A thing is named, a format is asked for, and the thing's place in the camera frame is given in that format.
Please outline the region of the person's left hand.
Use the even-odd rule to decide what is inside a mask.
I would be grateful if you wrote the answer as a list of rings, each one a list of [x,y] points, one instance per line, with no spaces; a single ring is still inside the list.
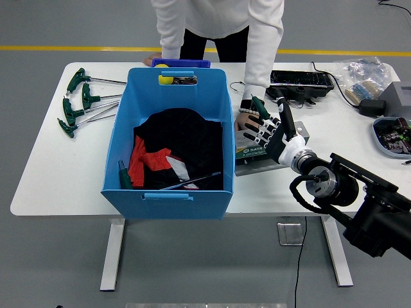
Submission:
[[[234,130],[236,132],[240,130],[246,130],[247,129],[247,127],[245,126],[246,124],[249,124],[253,127],[258,127],[258,124],[252,121],[249,118],[249,116],[251,116],[251,114],[246,113],[246,112],[242,112],[237,115],[235,122],[234,122]]]

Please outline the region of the person's right hand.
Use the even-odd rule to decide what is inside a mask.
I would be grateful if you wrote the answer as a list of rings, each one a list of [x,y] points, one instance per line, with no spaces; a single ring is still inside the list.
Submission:
[[[150,56],[146,57],[146,58],[143,60],[143,63],[144,63],[146,66],[151,67],[153,61],[154,61],[155,59],[158,59],[158,58],[162,58],[162,54],[161,54],[161,53],[154,53],[154,54],[151,54]]]

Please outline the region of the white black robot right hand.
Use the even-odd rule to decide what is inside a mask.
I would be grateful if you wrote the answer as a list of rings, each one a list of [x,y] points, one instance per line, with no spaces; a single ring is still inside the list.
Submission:
[[[276,101],[280,117],[278,121],[268,113],[260,99],[252,96],[252,102],[259,116],[250,115],[249,118],[257,123],[258,127],[248,125],[253,134],[245,132],[243,136],[263,147],[266,154],[276,163],[300,173],[301,164],[316,154],[306,146],[304,137],[297,133],[285,98],[279,96]]]

